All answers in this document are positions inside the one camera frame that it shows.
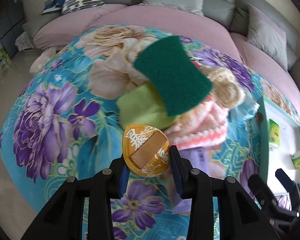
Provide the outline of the pink white fluffy towel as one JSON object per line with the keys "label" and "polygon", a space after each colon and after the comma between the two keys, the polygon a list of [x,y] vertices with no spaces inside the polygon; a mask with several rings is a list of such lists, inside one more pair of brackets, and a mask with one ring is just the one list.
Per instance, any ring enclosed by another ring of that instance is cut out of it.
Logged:
{"label": "pink white fluffy towel", "polygon": [[210,95],[198,106],[182,114],[164,133],[170,144],[176,145],[179,150],[215,147],[226,139],[228,112]]}

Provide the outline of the cream lace scrunchie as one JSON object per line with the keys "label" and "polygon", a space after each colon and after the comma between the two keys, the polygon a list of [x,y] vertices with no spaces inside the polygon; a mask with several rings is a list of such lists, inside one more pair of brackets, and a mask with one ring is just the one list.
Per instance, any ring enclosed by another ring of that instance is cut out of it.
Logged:
{"label": "cream lace scrunchie", "polygon": [[212,94],[221,107],[233,109],[244,102],[245,91],[231,70],[223,67],[204,67],[203,73],[213,83]]}

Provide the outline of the green yellow scouring sponge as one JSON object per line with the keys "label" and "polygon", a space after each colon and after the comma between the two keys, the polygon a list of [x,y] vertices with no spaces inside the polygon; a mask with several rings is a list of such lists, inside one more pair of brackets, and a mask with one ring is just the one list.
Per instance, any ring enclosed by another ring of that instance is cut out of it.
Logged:
{"label": "green yellow scouring sponge", "polygon": [[156,88],[168,116],[181,115],[203,102],[213,83],[193,64],[178,36],[162,38],[134,61]]}

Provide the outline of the small green white box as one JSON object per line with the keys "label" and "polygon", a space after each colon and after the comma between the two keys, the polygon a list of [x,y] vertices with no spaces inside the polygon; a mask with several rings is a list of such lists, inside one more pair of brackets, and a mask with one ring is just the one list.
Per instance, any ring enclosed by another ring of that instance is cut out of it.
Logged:
{"label": "small green white box", "polygon": [[300,150],[291,155],[291,161],[295,169],[300,169]]}

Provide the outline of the white tray teal rim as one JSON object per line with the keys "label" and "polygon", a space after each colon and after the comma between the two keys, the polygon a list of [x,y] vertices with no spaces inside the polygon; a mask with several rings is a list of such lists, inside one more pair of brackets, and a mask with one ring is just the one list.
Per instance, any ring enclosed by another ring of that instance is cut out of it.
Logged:
{"label": "white tray teal rim", "polygon": [[282,169],[293,182],[300,185],[300,168],[293,164],[292,156],[300,153],[300,125],[282,108],[266,96],[258,99],[260,105],[260,169],[259,174],[276,196],[288,191],[276,178]]}

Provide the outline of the green tissue pack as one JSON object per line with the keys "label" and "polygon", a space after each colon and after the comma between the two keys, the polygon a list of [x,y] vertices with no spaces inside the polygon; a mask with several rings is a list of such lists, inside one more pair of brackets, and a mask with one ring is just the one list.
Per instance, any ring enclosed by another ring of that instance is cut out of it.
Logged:
{"label": "green tissue pack", "polygon": [[272,119],[269,120],[269,148],[271,150],[280,148],[280,127]]}

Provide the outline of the purple tissue pack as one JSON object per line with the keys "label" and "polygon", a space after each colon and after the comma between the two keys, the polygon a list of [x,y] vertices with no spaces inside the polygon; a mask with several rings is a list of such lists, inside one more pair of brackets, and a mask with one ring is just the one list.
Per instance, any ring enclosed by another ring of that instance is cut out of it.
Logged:
{"label": "purple tissue pack", "polygon": [[[195,147],[188,148],[179,151],[180,156],[190,161],[193,168],[197,168],[206,174],[210,174],[208,158],[205,153],[205,148],[203,147]],[[175,193],[171,198],[172,203],[172,213],[173,214],[181,214],[187,213],[191,210],[191,202],[192,199],[182,200],[179,194]]]}

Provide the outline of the floral blue blanket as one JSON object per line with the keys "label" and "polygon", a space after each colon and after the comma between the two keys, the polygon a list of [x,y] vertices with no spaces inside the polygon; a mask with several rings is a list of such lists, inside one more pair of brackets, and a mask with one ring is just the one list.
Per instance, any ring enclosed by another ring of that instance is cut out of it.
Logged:
{"label": "floral blue blanket", "polygon": [[121,156],[124,128],[116,102],[150,82],[134,68],[138,55],[173,35],[202,73],[204,67],[228,68],[245,91],[242,104],[227,108],[226,139],[205,147],[215,176],[231,175],[245,185],[250,173],[260,167],[260,128],[249,99],[266,96],[300,125],[297,110],[285,95],[229,55],[168,31],[103,25],[74,38],[42,66],[0,130],[3,161],[35,210],[43,208],[67,176],[91,178]]}

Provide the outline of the gray pink throw pillow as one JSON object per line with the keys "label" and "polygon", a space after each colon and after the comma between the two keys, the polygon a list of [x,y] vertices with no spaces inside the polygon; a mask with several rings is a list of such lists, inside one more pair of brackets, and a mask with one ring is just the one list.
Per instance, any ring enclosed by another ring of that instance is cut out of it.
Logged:
{"label": "gray pink throw pillow", "polygon": [[288,70],[286,32],[273,22],[265,13],[251,4],[247,42],[262,50],[285,71]]}

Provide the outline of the pink sofa cover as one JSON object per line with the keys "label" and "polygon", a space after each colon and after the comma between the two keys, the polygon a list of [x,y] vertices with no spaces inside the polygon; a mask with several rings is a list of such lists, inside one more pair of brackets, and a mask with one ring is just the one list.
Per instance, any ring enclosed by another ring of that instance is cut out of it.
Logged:
{"label": "pink sofa cover", "polygon": [[247,43],[244,36],[230,33],[221,24],[189,12],[144,5],[105,4],[58,16],[33,36],[41,50],[62,49],[87,30],[104,24],[131,24],[169,31],[203,42],[242,61],[275,86],[296,108],[300,118],[300,90],[291,75],[270,56]]}

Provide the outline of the gray sofa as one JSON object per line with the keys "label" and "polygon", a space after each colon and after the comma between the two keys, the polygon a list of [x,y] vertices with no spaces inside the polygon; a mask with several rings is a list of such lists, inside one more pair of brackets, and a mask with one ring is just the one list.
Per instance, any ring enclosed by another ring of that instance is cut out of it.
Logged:
{"label": "gray sofa", "polygon": [[[21,1],[31,26],[43,20],[41,12],[47,0]],[[300,89],[300,12],[291,0],[203,0],[203,14],[231,32],[246,35],[250,4],[265,13],[286,32],[288,58],[295,64],[289,73]]]}

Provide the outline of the dark cabinet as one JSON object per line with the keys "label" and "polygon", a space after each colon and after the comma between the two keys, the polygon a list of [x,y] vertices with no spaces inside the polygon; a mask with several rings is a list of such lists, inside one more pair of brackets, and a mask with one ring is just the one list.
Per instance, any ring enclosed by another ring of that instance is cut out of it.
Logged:
{"label": "dark cabinet", "polygon": [[0,43],[10,58],[18,52],[15,41],[24,32],[25,22],[21,0],[9,0],[0,12]]}

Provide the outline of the blue cushion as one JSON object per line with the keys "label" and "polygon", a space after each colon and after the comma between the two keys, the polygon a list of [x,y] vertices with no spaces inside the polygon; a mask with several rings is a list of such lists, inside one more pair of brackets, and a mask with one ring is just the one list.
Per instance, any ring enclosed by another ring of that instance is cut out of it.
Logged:
{"label": "blue cushion", "polygon": [[54,12],[61,12],[64,2],[65,0],[47,1],[45,3],[44,10],[42,11],[42,15],[50,14]]}

